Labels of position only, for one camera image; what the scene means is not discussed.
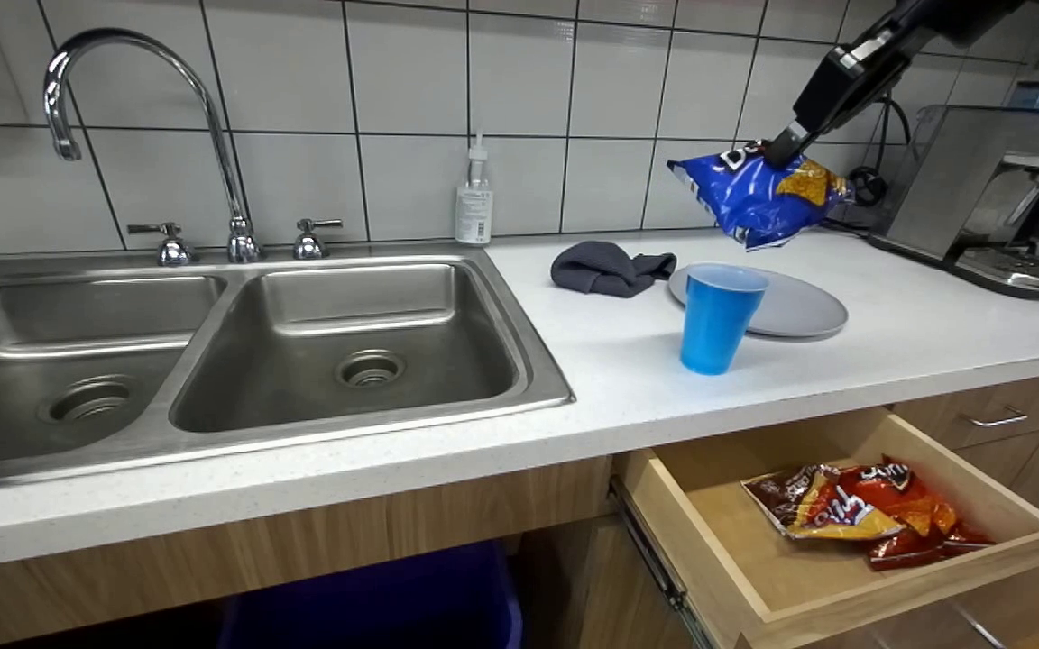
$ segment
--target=gray cloth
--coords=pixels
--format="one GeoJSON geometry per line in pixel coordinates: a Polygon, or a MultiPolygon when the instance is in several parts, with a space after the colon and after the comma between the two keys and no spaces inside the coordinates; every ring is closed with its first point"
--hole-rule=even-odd
{"type": "Polygon", "coordinates": [[[551,265],[551,282],[570,292],[602,292],[631,300],[653,282],[671,279],[676,255],[635,255],[614,243],[576,243],[551,265]]]}

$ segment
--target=white plate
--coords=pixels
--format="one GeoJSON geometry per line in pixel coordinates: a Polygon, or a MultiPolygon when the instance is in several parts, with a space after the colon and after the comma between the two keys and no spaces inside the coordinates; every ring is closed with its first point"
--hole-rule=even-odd
{"type": "MultiPolygon", "coordinates": [[[[668,282],[668,296],[687,306],[689,302],[689,268],[677,268],[668,282]]],[[[776,270],[746,268],[769,279],[766,300],[746,326],[746,336],[757,338],[830,338],[847,326],[847,309],[839,296],[810,284],[801,279],[786,279],[776,270]]]]}

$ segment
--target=sink drain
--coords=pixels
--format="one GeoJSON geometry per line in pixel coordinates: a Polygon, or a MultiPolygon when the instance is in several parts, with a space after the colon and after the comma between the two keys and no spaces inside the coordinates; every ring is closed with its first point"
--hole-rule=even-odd
{"type": "Polygon", "coordinates": [[[85,423],[118,410],[130,399],[130,390],[115,380],[89,380],[71,385],[63,399],[50,404],[53,423],[85,423]]]}
{"type": "Polygon", "coordinates": [[[388,385],[401,380],[401,362],[390,349],[358,349],[339,363],[346,385],[388,385]]]}

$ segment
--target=blue chip bag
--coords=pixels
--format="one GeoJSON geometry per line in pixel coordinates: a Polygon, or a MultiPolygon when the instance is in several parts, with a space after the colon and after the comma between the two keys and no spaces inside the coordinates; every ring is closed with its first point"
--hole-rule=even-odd
{"type": "Polygon", "coordinates": [[[813,160],[771,169],[757,146],[721,154],[671,160],[668,169],[682,176],[713,225],[746,249],[780,246],[799,232],[818,225],[841,183],[813,160]]]}

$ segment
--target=double sink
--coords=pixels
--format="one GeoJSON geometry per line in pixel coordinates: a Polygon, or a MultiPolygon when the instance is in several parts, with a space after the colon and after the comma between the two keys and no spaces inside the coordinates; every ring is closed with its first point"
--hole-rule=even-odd
{"type": "Polygon", "coordinates": [[[0,479],[570,399],[485,253],[0,265],[0,479]]]}

